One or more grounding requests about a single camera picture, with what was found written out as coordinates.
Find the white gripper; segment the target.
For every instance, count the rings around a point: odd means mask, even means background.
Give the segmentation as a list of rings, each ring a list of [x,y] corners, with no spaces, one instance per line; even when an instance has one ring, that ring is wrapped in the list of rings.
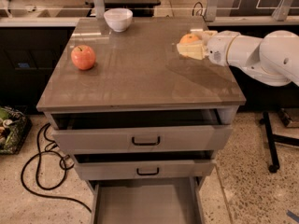
[[[237,63],[228,61],[229,49],[239,32],[233,31],[194,31],[204,43],[207,43],[208,59],[220,66],[238,67]],[[178,53],[184,57],[203,60],[206,57],[206,48],[202,43],[177,44]]]

